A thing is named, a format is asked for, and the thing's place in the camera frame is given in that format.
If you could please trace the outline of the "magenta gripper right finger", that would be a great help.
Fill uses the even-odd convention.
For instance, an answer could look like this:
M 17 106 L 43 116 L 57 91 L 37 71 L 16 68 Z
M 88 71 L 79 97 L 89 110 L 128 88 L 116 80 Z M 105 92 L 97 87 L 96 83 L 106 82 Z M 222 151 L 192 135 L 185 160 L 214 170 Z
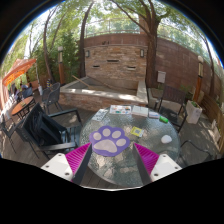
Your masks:
M 143 185 L 147 185 L 181 170 L 181 167 L 167 154 L 158 155 L 137 143 L 133 144 L 133 155 Z

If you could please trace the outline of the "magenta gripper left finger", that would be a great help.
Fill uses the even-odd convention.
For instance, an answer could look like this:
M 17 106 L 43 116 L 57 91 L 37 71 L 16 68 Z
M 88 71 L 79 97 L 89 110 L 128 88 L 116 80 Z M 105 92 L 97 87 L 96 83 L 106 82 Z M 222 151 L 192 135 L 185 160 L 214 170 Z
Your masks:
M 42 169 L 65 180 L 80 185 L 92 154 L 90 143 L 82 145 L 67 154 L 58 153 Z

